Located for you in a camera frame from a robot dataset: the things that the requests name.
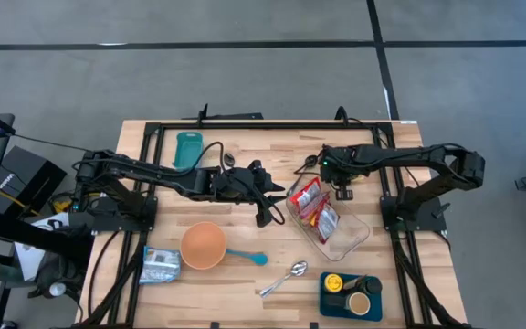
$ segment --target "blue ladle handle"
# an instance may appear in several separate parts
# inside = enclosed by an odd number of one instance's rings
[[[257,264],[257,265],[265,265],[268,262],[267,255],[262,253],[262,252],[252,254],[252,253],[247,253],[247,252],[243,252],[243,251],[236,251],[236,250],[232,250],[232,249],[227,249],[226,253],[227,254],[231,254],[231,255],[237,255],[237,256],[248,258],[250,260],[253,260],[253,262],[255,264]]]

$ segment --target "blue tray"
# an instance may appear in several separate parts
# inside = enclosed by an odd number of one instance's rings
[[[182,132],[177,136],[178,145],[172,165],[180,170],[189,169],[194,165],[202,153],[202,134],[196,132]]]
[[[369,297],[369,300],[371,301],[371,309],[369,310],[369,313],[365,315],[356,315],[348,310],[345,310],[341,307],[336,306],[330,306],[326,305],[324,302],[324,299],[328,295],[338,295],[338,296],[346,296],[348,292],[326,292],[323,289],[324,285],[324,279],[328,274],[331,274],[334,272],[324,272],[320,276],[320,314],[324,316],[332,316],[332,317],[343,317],[347,319],[358,319],[358,320],[365,320],[365,321],[373,321],[373,322],[379,322],[383,320],[383,301],[381,300],[381,294],[367,294]],[[342,274],[342,273],[334,273],[340,275],[342,280],[344,282],[356,279],[359,277],[359,275],[351,275],[351,274]]]

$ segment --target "silver spoon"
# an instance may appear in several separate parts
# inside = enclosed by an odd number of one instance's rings
[[[275,283],[271,284],[267,288],[263,289],[259,293],[259,296],[261,296],[261,298],[267,297],[271,292],[273,292],[277,287],[279,287],[281,285],[281,283],[283,283],[285,280],[289,279],[292,275],[293,276],[302,276],[303,273],[305,273],[307,269],[308,269],[308,262],[307,261],[305,261],[305,260],[298,261],[297,263],[293,264],[293,266],[291,266],[291,271],[289,272],[288,275],[286,275],[283,279],[280,279],[280,280],[276,281]]]

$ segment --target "black box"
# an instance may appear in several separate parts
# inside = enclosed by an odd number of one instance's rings
[[[0,167],[0,189],[39,211],[52,196],[66,172],[39,155],[15,146]],[[0,214],[16,219],[24,209],[0,194]]]

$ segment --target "wooden tabletop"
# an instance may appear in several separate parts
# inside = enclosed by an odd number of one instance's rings
[[[138,158],[142,145],[142,132],[147,121],[125,121],[117,153]],[[397,147],[421,145],[421,136],[414,122],[392,122]],[[161,164],[172,166],[176,149],[176,135],[180,131],[166,131]],[[204,143],[220,141],[225,152],[236,159],[236,166],[247,166],[252,160],[261,160],[276,184],[289,188],[297,178],[298,169],[306,156],[317,154],[321,145],[345,146],[373,143],[369,132],[346,130],[203,130]],[[218,165],[219,150],[206,152],[202,165]],[[150,152],[148,161],[153,159]],[[402,171],[405,185],[415,183]],[[412,173],[420,182],[430,178],[427,169],[415,168]],[[393,178],[389,179],[395,191]],[[211,270],[197,271],[183,266],[181,277],[171,283],[142,285],[139,292],[136,328],[152,327],[205,327],[219,322],[221,327],[309,327],[318,322],[322,327],[405,327],[395,261],[389,234],[383,228],[379,208],[382,195],[378,173],[352,183],[354,200],[349,209],[369,225],[369,238],[343,260],[332,262],[320,254],[302,235],[300,228],[289,217],[284,202],[278,203],[286,216],[286,224],[271,223],[257,228],[257,208],[249,205],[229,205],[194,202],[178,196],[173,190],[158,187],[158,216],[149,235],[149,245],[160,249],[178,249],[180,238],[193,224],[212,221],[226,233],[228,247],[243,251],[263,251],[269,263],[257,266],[250,260],[226,255]],[[85,291],[81,305],[87,309],[87,297],[92,267],[109,233],[95,238]],[[93,309],[105,296],[115,280],[121,252],[123,234],[109,245],[94,282]],[[456,319],[466,322],[464,307],[458,290],[452,260],[446,243],[430,232],[416,233],[419,256],[427,285],[438,300]],[[306,260],[309,270],[299,278],[291,278],[278,290],[262,300],[258,292],[289,272],[297,260]],[[380,323],[324,317],[318,309],[318,279],[323,271],[350,274],[370,274],[383,283],[384,318]],[[421,321],[416,292],[409,284],[416,321]],[[121,298],[119,321],[125,318],[130,285]]]

